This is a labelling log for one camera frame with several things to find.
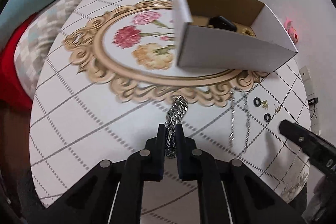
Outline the black charger plug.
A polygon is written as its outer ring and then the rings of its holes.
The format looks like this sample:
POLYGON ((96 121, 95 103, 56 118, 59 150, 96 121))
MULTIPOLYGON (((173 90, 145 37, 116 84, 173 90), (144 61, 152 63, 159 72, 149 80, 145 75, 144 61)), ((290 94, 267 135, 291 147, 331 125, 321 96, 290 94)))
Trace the black charger plug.
POLYGON ((315 106, 318 103, 318 98, 314 97, 308 100, 308 105, 309 106, 315 106))

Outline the small gold charm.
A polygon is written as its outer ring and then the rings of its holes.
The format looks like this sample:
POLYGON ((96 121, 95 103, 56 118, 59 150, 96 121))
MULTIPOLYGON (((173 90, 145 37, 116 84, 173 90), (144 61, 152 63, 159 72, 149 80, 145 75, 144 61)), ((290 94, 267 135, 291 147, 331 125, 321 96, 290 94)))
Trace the small gold charm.
POLYGON ((277 114, 281 110, 281 105, 276 106, 274 105, 274 113, 277 114))

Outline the small gold earring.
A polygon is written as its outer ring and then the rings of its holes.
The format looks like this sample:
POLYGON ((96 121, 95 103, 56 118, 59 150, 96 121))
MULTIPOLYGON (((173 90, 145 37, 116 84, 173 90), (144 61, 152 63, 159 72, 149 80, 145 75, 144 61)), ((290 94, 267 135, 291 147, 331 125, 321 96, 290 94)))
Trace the small gold earring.
POLYGON ((262 108, 264 108, 265 110, 268 110, 268 101, 267 100, 264 100, 264 101, 262 101, 261 102, 261 106, 262 106, 262 108))

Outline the floral patterned tablecloth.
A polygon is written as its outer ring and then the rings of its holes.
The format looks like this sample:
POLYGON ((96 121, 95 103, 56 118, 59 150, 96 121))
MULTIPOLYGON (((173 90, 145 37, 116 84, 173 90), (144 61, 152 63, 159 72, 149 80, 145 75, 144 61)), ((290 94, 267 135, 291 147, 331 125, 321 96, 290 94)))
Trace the floral patterned tablecloth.
POLYGON ((31 176, 43 208, 101 160, 142 149, 179 95, 189 104, 184 132, 199 148, 241 160, 285 202, 303 205, 308 158, 278 130, 285 119, 311 127, 294 57, 272 73, 181 68, 176 59, 173 0, 79 3, 34 94, 31 176))

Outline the white cardboard box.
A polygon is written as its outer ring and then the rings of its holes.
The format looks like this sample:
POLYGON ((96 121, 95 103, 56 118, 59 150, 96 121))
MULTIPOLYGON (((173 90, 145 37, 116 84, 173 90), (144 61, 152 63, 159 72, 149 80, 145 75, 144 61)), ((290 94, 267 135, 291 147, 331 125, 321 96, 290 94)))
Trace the white cardboard box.
POLYGON ((272 73, 298 52, 258 0, 173 0, 173 25, 181 68, 272 73))

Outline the pink panther plush toy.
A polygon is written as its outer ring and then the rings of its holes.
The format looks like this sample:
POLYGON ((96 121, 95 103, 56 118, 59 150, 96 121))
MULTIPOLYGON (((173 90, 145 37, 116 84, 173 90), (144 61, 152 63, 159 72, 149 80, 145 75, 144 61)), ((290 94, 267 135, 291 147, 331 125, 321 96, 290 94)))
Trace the pink panther plush toy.
POLYGON ((292 24, 292 20, 290 20, 289 18, 286 18, 284 22, 284 28, 286 32, 288 33, 288 35, 290 36, 292 42, 294 42, 294 44, 297 44, 299 37, 298 37, 298 33, 296 29, 294 28, 292 24))

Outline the red sheet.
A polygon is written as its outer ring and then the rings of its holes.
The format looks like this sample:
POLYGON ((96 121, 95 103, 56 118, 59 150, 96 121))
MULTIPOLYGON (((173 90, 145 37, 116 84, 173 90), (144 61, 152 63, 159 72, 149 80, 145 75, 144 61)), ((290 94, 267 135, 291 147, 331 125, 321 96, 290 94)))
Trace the red sheet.
POLYGON ((37 13, 32 14, 21 25, 19 25, 12 33, 4 49, 1 51, 0 99, 15 111, 22 113, 31 111, 33 101, 26 94, 19 82, 14 65, 14 53, 19 39, 36 16, 37 13))

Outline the checkered mattress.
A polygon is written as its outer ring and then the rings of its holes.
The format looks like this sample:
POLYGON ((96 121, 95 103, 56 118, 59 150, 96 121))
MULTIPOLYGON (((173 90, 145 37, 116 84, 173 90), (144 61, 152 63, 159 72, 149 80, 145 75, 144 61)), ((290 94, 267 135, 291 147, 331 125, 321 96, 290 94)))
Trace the checkered mattress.
POLYGON ((29 24, 15 49, 14 67, 19 83, 34 96, 43 64, 62 26, 82 0, 56 0, 29 24))

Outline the wall socket panel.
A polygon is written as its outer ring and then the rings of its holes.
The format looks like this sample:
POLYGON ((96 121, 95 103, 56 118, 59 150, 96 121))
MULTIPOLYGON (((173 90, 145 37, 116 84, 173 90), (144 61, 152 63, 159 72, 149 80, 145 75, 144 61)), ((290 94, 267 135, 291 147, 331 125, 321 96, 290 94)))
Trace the wall socket panel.
POLYGON ((314 86, 313 86, 313 81, 311 80, 309 69, 307 66, 302 67, 299 70, 299 73, 302 78, 302 82, 306 91, 306 95, 308 99, 311 99, 314 97, 315 92, 314 92, 314 86))

